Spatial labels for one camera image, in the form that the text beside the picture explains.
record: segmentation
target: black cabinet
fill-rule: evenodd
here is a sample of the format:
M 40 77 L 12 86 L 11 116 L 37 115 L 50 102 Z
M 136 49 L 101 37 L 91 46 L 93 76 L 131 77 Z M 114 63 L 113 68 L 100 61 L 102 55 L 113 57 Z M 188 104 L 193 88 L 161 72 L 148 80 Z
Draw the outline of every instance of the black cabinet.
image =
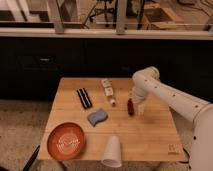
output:
M 131 77 L 148 66 L 161 81 L 213 102 L 213 41 L 1 37 L 0 98 L 53 98 L 61 77 Z

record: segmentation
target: plate with printed design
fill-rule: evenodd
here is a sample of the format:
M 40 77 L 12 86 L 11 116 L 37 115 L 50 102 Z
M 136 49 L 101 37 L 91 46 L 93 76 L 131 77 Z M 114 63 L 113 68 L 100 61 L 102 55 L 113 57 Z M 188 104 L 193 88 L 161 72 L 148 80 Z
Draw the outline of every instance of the plate with printed design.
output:
M 75 158 L 84 148 L 85 135 L 82 128 L 72 122 L 58 125 L 49 135 L 47 149 L 58 161 Z

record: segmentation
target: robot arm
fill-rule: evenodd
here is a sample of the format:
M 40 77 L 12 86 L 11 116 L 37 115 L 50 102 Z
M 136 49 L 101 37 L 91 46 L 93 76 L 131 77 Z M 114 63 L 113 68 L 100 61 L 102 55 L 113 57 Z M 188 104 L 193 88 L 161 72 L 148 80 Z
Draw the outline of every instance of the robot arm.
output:
M 193 122 L 195 131 L 189 168 L 193 171 L 213 171 L 213 105 L 161 83 L 159 75 L 155 67 L 134 73 L 133 101 L 140 102 L 148 93 L 152 93 Z

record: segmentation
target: wooden table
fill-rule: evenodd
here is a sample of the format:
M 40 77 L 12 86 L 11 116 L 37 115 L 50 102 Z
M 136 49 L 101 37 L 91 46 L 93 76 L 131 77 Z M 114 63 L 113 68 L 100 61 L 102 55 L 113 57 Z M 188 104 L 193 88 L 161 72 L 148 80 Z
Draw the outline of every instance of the wooden table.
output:
M 63 78 L 52 106 L 38 154 L 51 159 L 47 151 L 50 132 L 64 122 L 79 124 L 86 135 L 86 147 L 77 160 L 100 160 L 110 135 L 118 135 L 123 161 L 183 161 L 182 145 L 168 106 L 153 95 L 146 100 L 143 115 L 130 117 L 127 101 L 133 86 L 128 78 L 110 78 L 116 107 L 107 101 L 101 78 Z M 84 110 L 76 90 L 86 88 L 93 107 Z M 87 120 L 91 112 L 103 108 L 108 119 L 93 127 Z

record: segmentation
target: cup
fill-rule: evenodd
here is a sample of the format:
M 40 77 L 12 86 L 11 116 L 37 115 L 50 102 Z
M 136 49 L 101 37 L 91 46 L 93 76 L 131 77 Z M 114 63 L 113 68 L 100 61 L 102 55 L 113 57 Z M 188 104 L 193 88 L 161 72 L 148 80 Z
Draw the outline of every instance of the cup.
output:
M 118 168 L 121 163 L 121 146 L 118 136 L 110 136 L 102 156 L 101 163 L 105 166 Z

